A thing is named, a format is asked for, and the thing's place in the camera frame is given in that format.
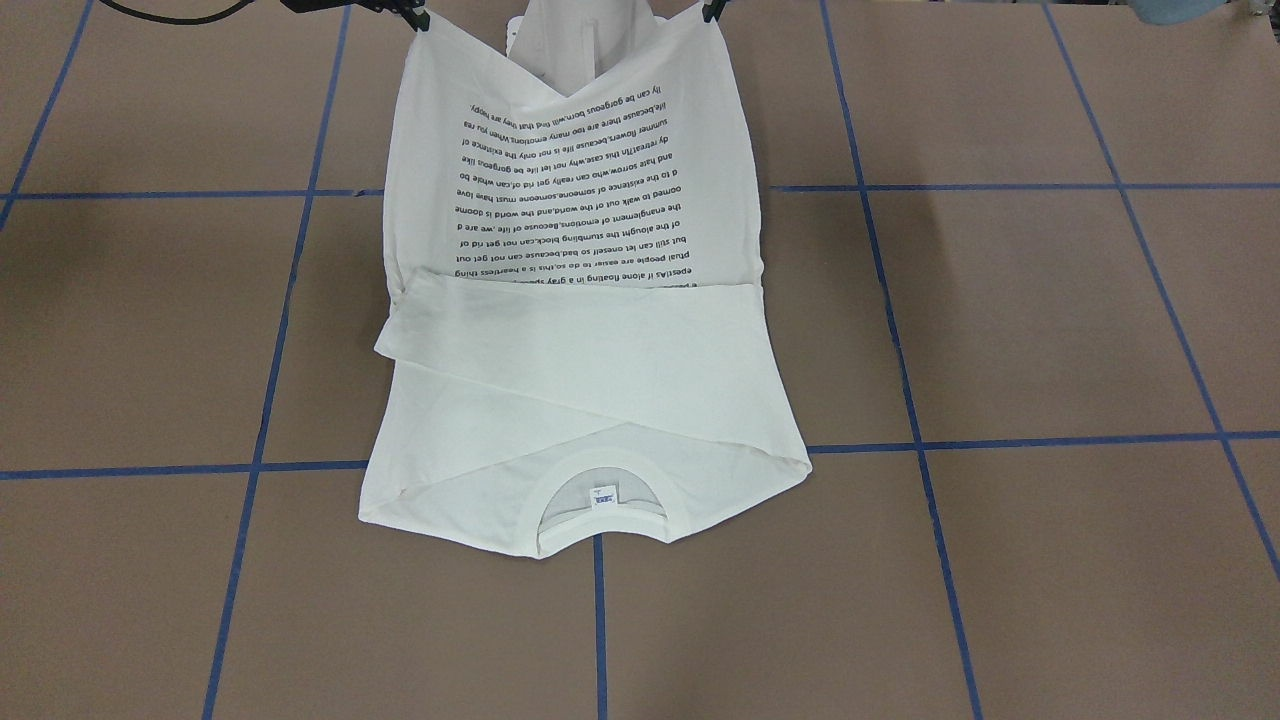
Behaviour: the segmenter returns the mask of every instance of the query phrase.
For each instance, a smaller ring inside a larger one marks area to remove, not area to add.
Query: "white fabric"
[[[545,557],[611,530],[671,542],[810,471],[764,324],[746,124],[700,6],[567,96],[439,14],[415,38],[362,520]]]

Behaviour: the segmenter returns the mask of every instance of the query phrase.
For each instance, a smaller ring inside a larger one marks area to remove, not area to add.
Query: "tiled surface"
[[[1212,430],[1115,192],[872,208],[925,438]]]
[[[196,717],[244,475],[0,483],[5,717]]]
[[[1244,3],[1164,28],[1124,8],[1053,14],[1126,182],[1280,181],[1261,129],[1280,115],[1280,46]]]
[[[612,717],[966,716],[915,456],[814,465],[675,546],[605,539]]]
[[[987,717],[1272,717],[1280,593],[1216,443],[931,454]]]
[[[1133,201],[1222,423],[1280,425],[1280,188]]]
[[[536,562],[367,525],[360,479],[262,478],[218,716],[589,717],[590,546]]]
[[[723,26],[814,477],[543,562],[355,518],[401,20],[95,4],[19,177],[87,5],[0,8],[0,716],[1280,716],[1265,20],[828,4]]]

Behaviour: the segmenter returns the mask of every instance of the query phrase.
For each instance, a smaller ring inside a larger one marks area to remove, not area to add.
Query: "white label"
[[[603,488],[591,488],[591,510],[596,507],[617,507],[618,505],[618,486],[604,486]]]

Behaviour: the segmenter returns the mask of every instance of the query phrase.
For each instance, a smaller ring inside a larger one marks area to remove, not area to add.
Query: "light blue object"
[[[1171,26],[1193,20],[1225,5],[1226,0],[1129,0],[1138,19],[1153,26]]]

